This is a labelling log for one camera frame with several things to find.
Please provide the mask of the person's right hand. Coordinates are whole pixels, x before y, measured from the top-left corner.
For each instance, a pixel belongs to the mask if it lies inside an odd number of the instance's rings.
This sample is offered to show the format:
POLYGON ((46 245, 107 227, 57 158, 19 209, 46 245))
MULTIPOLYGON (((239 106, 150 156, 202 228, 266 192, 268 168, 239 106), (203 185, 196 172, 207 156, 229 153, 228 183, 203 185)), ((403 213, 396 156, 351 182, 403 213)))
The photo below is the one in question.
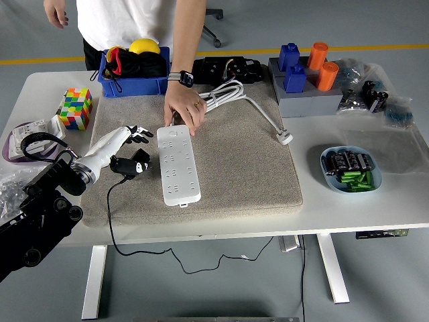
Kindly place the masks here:
POLYGON ((43 5, 48 21, 53 26, 60 29, 68 26, 65 0, 44 0, 43 5))

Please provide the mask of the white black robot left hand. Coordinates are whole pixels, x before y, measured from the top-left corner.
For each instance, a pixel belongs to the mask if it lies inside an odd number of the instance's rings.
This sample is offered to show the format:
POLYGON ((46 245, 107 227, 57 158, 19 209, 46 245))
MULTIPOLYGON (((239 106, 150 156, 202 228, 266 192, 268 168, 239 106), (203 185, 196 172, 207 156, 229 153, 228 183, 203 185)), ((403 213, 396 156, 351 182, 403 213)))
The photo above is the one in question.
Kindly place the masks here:
POLYGON ((145 128, 135 125, 119 127, 104 135, 81 158, 73 162, 74 169, 81 169, 89 177, 91 182, 96 182, 102 168, 110 164, 110 159, 125 143, 145 143, 154 135, 145 128))

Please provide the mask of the person's left hand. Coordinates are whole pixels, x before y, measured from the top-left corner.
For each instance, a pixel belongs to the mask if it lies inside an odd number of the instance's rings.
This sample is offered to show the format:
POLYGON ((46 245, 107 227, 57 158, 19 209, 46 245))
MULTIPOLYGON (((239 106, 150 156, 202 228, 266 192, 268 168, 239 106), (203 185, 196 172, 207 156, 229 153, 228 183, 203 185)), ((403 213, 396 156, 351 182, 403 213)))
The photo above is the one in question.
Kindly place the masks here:
POLYGON ((169 81, 165 95, 164 123, 169 126, 173 122, 174 113, 178 113, 190 135, 204 123, 207 104, 192 88, 181 85, 177 80, 169 81))

